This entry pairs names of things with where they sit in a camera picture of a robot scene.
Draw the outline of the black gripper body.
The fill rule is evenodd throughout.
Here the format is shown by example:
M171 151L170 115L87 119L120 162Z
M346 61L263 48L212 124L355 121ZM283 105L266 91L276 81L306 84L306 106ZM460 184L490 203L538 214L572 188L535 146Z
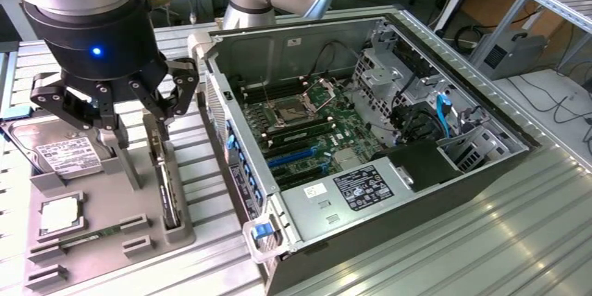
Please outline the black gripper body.
M66 16L24 4L38 36L62 67L64 84L87 96L99 85L114 90L114 101L136 98L130 82L155 92L168 66L159 51L147 0L128 0L96 15Z

